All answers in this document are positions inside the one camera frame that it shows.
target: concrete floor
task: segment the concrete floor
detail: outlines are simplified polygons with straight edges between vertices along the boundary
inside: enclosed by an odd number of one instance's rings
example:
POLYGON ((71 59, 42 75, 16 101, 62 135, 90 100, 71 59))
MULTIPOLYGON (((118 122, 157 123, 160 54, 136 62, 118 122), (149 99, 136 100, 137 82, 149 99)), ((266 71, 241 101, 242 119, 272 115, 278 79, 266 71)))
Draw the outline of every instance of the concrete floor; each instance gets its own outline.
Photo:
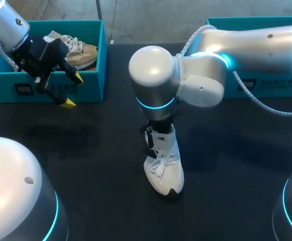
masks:
MULTIPOLYGON (((95 0, 8 0, 26 20, 98 19, 95 0)), ((292 16, 292 0, 100 0, 108 42, 185 42, 208 17, 292 16)))

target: beige sneaker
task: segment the beige sneaker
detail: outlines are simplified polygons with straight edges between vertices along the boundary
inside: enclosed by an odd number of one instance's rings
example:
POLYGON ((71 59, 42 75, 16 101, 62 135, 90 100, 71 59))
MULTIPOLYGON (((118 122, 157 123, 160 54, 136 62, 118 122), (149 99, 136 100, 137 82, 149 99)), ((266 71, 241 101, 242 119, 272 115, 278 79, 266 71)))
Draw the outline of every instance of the beige sneaker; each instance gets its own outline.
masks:
POLYGON ((85 44, 77 38, 61 35, 55 31, 51 31, 48 36, 44 37, 44 40, 49 43, 55 39, 61 39, 68 46, 69 50, 65 59, 68 64, 75 66, 77 70, 90 69, 96 66, 98 56, 96 46, 85 44))

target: shoe sole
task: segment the shoe sole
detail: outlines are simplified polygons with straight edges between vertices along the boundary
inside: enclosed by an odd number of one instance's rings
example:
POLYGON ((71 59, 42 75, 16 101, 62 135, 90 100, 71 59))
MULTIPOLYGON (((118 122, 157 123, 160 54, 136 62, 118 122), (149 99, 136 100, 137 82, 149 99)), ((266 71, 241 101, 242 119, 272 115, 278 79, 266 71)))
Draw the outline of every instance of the shoe sole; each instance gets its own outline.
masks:
POLYGON ((96 67, 97 65, 97 59, 94 59, 92 61, 89 61, 87 63, 81 64, 81 65, 73 65, 78 71, 84 71, 91 69, 93 67, 96 67))

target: label on box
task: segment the label on box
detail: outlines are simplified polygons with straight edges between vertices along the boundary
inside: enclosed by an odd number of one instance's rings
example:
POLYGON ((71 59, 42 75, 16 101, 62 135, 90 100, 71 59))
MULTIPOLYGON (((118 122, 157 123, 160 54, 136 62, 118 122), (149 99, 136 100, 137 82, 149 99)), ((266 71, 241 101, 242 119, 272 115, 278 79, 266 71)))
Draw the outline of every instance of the label on box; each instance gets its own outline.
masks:
POLYGON ((30 84, 26 84, 26 83, 16 84, 15 83, 14 86, 18 95, 34 95, 34 92, 30 84))

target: screw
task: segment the screw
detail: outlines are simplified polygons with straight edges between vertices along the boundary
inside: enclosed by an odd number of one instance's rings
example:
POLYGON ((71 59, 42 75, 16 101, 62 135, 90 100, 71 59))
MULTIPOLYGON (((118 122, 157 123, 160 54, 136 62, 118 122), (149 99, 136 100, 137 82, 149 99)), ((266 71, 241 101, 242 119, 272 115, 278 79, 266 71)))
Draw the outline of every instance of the screw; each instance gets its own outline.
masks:
POLYGON ((22 21, 20 19, 16 19, 16 24, 18 24, 19 26, 22 26, 22 21))

